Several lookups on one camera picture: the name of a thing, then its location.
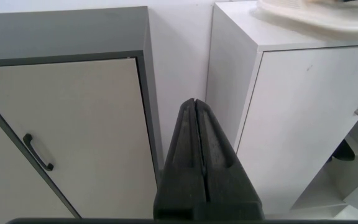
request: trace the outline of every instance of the cabinet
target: cabinet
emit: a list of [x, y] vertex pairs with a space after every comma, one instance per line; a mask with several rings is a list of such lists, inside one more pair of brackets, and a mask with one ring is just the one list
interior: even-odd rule
[[73, 215], [0, 128], [0, 223]]
[[151, 50], [147, 7], [0, 14], [0, 127], [76, 218], [152, 218]]
[[[341, 194], [322, 168], [358, 121], [358, 35], [272, 17], [255, 1], [217, 3], [206, 102], [265, 214], [321, 210]], [[324, 211], [340, 212], [339, 198]]]
[[157, 191], [134, 59], [0, 67], [0, 114], [82, 217], [151, 217]]

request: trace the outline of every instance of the black object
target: black object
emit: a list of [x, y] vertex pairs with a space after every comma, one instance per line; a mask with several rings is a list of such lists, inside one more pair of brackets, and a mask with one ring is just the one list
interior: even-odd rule
[[343, 139], [343, 141], [335, 149], [333, 157], [342, 161], [353, 161], [356, 155], [346, 140]]
[[262, 220], [262, 204], [209, 106], [180, 108], [155, 220]]
[[52, 171], [53, 170], [53, 165], [51, 163], [48, 163], [48, 165], [46, 165], [42, 159], [38, 156], [38, 154], [36, 153], [36, 151], [34, 150], [34, 148], [31, 145], [31, 140], [32, 140], [32, 136], [31, 134], [27, 133], [25, 134], [25, 136], [23, 137], [23, 142], [25, 144], [25, 146], [27, 146], [27, 148], [29, 149], [30, 153], [34, 156], [35, 160], [42, 166], [42, 168], [44, 168], [47, 171]]

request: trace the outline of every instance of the black item on shelf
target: black item on shelf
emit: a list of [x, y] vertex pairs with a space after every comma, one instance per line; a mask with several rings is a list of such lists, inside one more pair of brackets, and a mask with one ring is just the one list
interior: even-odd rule
[[333, 153], [333, 157], [342, 161], [353, 161], [356, 155], [345, 139], [338, 145]]

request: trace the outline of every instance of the white cabinet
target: white cabinet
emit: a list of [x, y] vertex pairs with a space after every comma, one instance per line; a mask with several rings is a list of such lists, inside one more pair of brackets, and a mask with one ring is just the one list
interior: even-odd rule
[[0, 224], [20, 217], [73, 215], [0, 128]]
[[358, 36], [217, 3], [206, 102], [267, 215], [294, 209], [315, 177], [309, 190], [326, 192], [297, 205], [320, 209], [332, 190], [321, 168], [358, 120]]
[[32, 135], [83, 218], [152, 218], [157, 186], [134, 58], [0, 67], [0, 113], [20, 138]]

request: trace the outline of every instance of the gray cabinet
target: gray cabinet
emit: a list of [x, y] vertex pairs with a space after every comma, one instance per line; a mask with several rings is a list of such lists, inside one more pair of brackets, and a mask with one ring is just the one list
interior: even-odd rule
[[163, 159], [147, 7], [0, 14], [0, 127], [74, 217], [152, 218]]

